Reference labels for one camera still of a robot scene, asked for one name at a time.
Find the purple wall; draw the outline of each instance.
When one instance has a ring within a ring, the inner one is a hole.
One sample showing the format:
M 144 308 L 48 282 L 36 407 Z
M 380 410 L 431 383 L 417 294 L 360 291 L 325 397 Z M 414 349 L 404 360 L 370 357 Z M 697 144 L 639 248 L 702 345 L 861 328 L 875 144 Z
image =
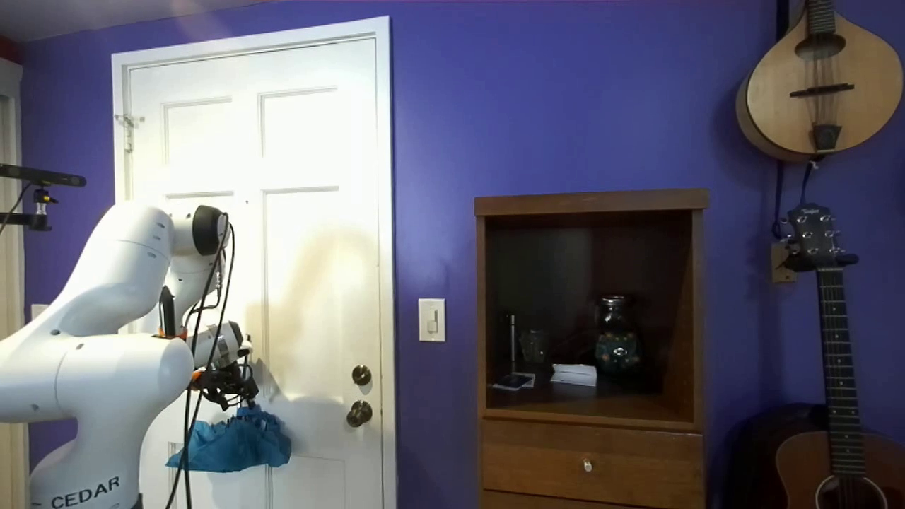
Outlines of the purple wall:
M 905 53 L 905 2 L 847 2 Z M 394 17 L 400 459 L 411 509 L 478 506 L 473 199 L 496 193 L 705 188 L 711 483 L 739 419 L 821 401 L 816 282 L 770 282 L 775 168 L 732 118 L 736 84 L 772 42 L 772 0 L 273 2 L 25 49 L 25 164 L 89 176 L 59 190 L 52 236 L 28 236 L 28 299 L 65 282 L 113 202 L 110 53 L 199 38 Z M 905 121 L 825 162 L 810 195 L 851 253 L 864 419 L 905 442 Z M 783 209 L 800 169 L 786 173 Z M 414 304 L 445 294 L 449 343 L 420 345 Z M 36 434 L 35 456 L 65 436 Z

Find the guitar headstock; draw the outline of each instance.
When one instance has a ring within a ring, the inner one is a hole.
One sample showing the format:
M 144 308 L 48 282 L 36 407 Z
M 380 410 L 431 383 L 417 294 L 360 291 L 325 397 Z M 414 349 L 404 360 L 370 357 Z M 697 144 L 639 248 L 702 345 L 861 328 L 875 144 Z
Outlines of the guitar headstock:
M 786 263 L 792 272 L 851 267 L 857 257 L 837 247 L 834 219 L 825 206 L 800 205 L 789 212 L 792 238 Z

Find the ceiling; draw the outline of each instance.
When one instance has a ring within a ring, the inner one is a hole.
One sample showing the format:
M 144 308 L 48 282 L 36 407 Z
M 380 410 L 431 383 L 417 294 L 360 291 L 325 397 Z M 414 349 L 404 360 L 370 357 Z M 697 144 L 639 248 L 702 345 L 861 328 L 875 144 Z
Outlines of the ceiling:
M 75 31 L 189 17 L 261 0 L 0 0 L 0 38 L 36 42 Z

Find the acoustic guitar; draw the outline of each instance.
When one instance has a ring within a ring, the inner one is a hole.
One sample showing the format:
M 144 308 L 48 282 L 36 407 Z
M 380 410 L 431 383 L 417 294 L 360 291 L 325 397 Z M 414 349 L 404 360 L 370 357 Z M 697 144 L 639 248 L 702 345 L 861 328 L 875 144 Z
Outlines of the acoustic guitar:
M 807 0 L 804 17 L 736 94 L 742 132 L 782 162 L 816 162 L 868 141 L 898 114 L 898 52 L 849 22 L 833 0 Z
M 905 509 L 905 451 L 861 428 L 842 279 L 855 255 L 837 247 L 825 206 L 797 206 L 789 224 L 786 267 L 818 274 L 825 431 L 779 445 L 786 509 Z

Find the wooden cabinet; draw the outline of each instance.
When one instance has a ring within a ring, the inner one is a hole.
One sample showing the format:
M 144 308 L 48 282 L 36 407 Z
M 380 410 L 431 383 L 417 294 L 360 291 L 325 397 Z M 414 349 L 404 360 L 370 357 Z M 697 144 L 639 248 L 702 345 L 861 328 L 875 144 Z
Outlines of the wooden cabinet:
M 476 202 L 483 509 L 705 506 L 705 205 L 702 190 Z M 599 370 L 603 294 L 633 304 L 639 386 Z

